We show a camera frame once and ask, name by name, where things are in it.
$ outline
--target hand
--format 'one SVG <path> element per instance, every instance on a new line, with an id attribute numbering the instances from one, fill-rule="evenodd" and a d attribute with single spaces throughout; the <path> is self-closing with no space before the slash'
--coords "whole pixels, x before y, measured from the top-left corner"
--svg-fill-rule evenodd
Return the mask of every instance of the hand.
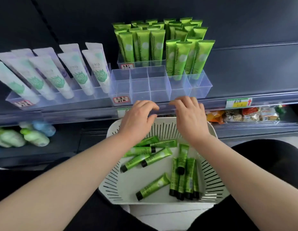
<path id="1" fill-rule="evenodd" d="M 178 97 L 169 104 L 176 107 L 178 131 L 190 145 L 195 146 L 210 136 L 205 108 L 195 97 Z"/>
<path id="2" fill-rule="evenodd" d="M 148 117 L 152 109 L 159 110 L 160 107 L 150 100 L 138 100 L 122 119 L 118 133 L 129 139 L 132 146 L 143 140 L 151 130 L 157 117 L 156 114 Z"/>

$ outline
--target left hand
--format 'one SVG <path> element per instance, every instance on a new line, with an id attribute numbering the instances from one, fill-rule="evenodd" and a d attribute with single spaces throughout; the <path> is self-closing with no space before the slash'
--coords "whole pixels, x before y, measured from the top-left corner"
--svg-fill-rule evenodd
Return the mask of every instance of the left hand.
<path id="1" fill-rule="evenodd" d="M 135 146 L 143 140 L 151 130 L 151 126 L 157 117 L 156 114 L 148 117 L 152 109 L 159 110 L 160 108 L 153 101 L 138 100 L 122 119 L 118 134 L 129 139 L 131 146 Z"/>

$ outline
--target blue bottle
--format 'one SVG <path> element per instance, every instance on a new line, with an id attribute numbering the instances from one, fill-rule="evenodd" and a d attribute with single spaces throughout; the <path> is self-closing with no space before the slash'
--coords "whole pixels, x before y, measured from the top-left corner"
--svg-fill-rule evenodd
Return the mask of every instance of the blue bottle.
<path id="1" fill-rule="evenodd" d="M 47 137 L 51 137 L 56 133 L 55 127 L 53 127 L 51 124 L 47 122 L 33 121 L 32 124 L 37 131 L 41 131 Z"/>

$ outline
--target handwritten label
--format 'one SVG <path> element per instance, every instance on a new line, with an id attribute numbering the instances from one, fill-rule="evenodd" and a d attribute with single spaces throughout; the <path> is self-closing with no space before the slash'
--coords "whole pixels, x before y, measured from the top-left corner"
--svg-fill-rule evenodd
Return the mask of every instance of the handwritten label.
<path id="1" fill-rule="evenodd" d="M 131 69 L 134 68 L 134 64 L 130 63 L 130 64 L 121 64 L 121 69 Z"/>
<path id="2" fill-rule="evenodd" d="M 126 103 L 129 102 L 130 99 L 128 96 L 119 96 L 119 97 L 114 97 L 113 101 L 118 104 L 118 103 Z"/>
<path id="3" fill-rule="evenodd" d="M 131 108 L 120 108 L 120 109 L 117 109 L 118 117 L 119 117 L 119 118 L 123 118 L 124 115 L 125 115 L 130 109 L 131 109 Z"/>
<path id="4" fill-rule="evenodd" d="M 243 97 L 243 98 L 236 98 L 236 99 L 227 99 L 226 102 L 226 109 L 229 108 L 244 108 L 250 107 L 253 101 L 252 97 Z"/>
<path id="5" fill-rule="evenodd" d="M 17 107 L 26 107 L 26 106 L 30 106 L 33 105 L 33 103 L 31 103 L 29 100 L 23 100 L 20 102 L 14 102 L 14 105 L 16 105 Z"/>

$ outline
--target white floor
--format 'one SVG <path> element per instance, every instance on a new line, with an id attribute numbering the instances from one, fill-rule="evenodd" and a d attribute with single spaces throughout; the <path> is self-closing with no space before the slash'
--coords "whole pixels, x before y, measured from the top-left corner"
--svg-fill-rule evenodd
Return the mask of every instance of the white floor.
<path id="1" fill-rule="evenodd" d="M 298 137 L 275 138 L 298 148 Z M 186 230 L 196 217 L 209 209 L 211 204 L 191 205 L 131 205 L 130 212 L 142 222 L 157 230 Z"/>

